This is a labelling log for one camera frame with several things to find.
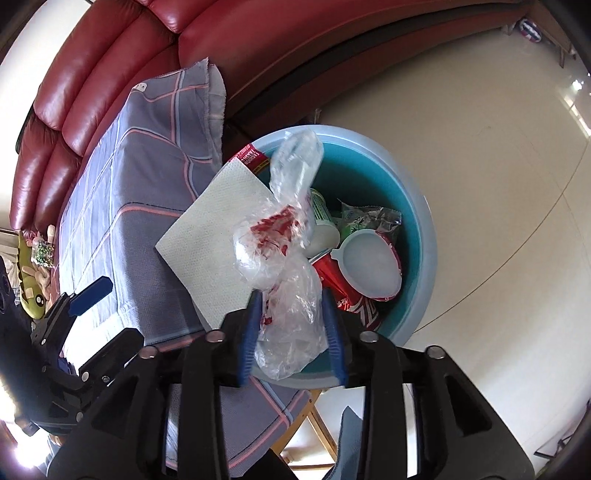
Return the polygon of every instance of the red leather sofa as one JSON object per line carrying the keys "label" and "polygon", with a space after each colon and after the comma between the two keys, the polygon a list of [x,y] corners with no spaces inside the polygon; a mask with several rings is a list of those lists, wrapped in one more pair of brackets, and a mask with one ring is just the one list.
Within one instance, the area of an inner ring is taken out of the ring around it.
{"label": "red leather sofa", "polygon": [[20,138],[11,224],[44,233],[138,82],[209,57],[228,158],[392,64],[511,24],[522,0],[96,0],[53,61]]}

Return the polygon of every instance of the white paper towel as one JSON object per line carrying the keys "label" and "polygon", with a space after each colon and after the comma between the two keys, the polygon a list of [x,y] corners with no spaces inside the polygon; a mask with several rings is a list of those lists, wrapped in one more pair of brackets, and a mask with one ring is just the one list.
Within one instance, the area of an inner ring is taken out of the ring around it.
{"label": "white paper towel", "polygon": [[234,266],[232,233],[272,198],[248,167],[234,159],[156,244],[191,294],[206,330],[219,328],[228,312],[246,307],[251,289]]}

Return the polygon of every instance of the white wall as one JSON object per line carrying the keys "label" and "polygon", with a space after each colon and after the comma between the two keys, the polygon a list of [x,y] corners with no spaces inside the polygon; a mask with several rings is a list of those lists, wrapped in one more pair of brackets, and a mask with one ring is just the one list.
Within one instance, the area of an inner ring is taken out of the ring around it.
{"label": "white wall", "polygon": [[89,6],[85,0],[48,0],[0,64],[0,227],[9,227],[14,145],[22,124],[51,61]]}

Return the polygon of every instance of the plastic bag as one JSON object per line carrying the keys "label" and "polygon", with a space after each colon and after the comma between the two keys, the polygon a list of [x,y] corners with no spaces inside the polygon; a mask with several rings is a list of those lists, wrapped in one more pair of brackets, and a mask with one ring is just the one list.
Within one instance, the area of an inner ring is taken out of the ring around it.
{"label": "plastic bag", "polygon": [[323,154],[314,132],[290,135],[271,158],[274,200],[233,235],[236,267],[252,288],[264,292],[255,358],[274,380],[300,372],[327,348],[322,284],[303,253],[314,228],[310,186]]}
{"label": "plastic bag", "polygon": [[398,230],[402,225],[402,213],[386,207],[366,206],[352,207],[341,202],[343,218],[340,223],[340,240],[364,228],[377,231],[384,235],[392,245],[396,244]]}
{"label": "plastic bag", "polygon": [[35,237],[31,250],[31,261],[40,267],[53,268],[53,256],[55,247],[42,237]]}

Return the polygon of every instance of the red snack bag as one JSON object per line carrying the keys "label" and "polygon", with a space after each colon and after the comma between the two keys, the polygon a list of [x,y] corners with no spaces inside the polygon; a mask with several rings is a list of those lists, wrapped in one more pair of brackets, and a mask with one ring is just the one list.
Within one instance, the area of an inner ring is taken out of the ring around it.
{"label": "red snack bag", "polygon": [[243,149],[236,153],[230,161],[234,160],[234,158],[237,158],[244,163],[255,175],[269,166],[269,157],[264,153],[259,152],[251,143],[246,147],[243,147]]}

